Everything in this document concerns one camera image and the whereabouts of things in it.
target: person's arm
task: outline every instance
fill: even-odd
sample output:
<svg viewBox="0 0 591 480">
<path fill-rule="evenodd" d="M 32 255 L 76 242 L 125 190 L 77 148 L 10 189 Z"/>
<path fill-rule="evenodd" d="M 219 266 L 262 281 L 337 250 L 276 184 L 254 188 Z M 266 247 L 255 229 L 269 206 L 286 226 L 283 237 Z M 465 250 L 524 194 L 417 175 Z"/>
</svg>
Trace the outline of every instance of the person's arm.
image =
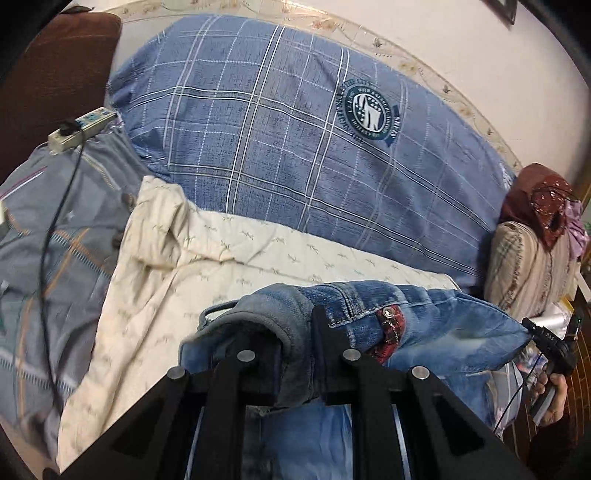
<svg viewBox="0 0 591 480">
<path fill-rule="evenodd" d="M 551 480 L 564 465 L 574 448 L 570 435 L 570 418 L 564 413 L 567 385 L 564 375 L 551 374 L 550 382 L 556 386 L 556 394 L 550 408 L 540 422 L 538 433 L 531 440 L 527 466 L 538 480 Z M 545 391 L 548 376 L 543 372 L 533 387 L 532 401 Z"/>
</svg>

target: human hand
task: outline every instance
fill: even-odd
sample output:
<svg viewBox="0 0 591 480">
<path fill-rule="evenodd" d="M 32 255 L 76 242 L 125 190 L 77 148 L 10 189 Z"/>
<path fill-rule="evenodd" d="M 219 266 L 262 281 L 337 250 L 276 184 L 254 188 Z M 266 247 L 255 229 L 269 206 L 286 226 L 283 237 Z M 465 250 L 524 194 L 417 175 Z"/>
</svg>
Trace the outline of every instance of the human hand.
<svg viewBox="0 0 591 480">
<path fill-rule="evenodd" d="M 566 378 L 561 374 L 550 374 L 550 382 L 556 386 L 556 393 L 552 399 L 550 407 L 544 413 L 542 420 L 540 421 L 540 427 L 547 427 L 559 421 L 564 415 L 564 406 L 566 404 L 566 392 L 568 386 L 566 384 Z M 538 381 L 535 386 L 531 389 L 531 402 L 535 402 L 539 395 L 543 394 L 546 390 L 546 384 L 548 383 L 548 375 L 546 372 L 542 372 L 538 377 Z"/>
</svg>

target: circular logo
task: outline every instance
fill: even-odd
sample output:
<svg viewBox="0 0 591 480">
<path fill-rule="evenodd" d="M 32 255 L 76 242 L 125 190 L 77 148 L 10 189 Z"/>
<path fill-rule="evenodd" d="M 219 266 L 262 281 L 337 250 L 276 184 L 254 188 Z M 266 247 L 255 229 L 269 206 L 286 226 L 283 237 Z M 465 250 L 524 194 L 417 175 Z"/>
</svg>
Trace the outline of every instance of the circular logo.
<svg viewBox="0 0 591 480">
<path fill-rule="evenodd" d="M 341 88 L 339 103 L 342 120 L 356 134 L 369 140 L 383 140 L 392 130 L 392 109 L 371 83 L 346 82 Z"/>
</svg>

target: white cloth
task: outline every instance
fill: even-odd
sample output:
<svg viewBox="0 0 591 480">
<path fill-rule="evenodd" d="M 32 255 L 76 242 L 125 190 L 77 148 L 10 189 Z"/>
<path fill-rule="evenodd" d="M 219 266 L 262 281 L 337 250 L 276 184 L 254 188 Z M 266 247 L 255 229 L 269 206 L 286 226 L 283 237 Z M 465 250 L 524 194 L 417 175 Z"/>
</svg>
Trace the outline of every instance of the white cloth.
<svg viewBox="0 0 591 480">
<path fill-rule="evenodd" d="M 457 288 L 428 273 L 288 227 L 199 210 L 144 177 L 99 320 L 92 361 L 61 418 L 57 464 L 72 463 L 178 363 L 207 307 L 273 283 L 384 280 Z"/>
</svg>

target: floral wallpaper border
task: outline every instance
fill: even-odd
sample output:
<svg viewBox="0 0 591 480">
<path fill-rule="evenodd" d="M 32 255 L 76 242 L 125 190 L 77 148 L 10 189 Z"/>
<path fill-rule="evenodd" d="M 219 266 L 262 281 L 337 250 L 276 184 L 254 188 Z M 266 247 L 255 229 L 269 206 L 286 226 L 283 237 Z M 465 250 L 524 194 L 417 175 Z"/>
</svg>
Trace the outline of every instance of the floral wallpaper border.
<svg viewBox="0 0 591 480">
<path fill-rule="evenodd" d="M 517 174 L 522 165 L 491 123 L 446 79 L 395 43 L 359 24 L 290 0 L 140 0 L 108 10 L 125 22 L 144 18 L 221 13 L 257 18 L 337 41 L 405 74 L 432 91 L 486 139 Z"/>
</svg>

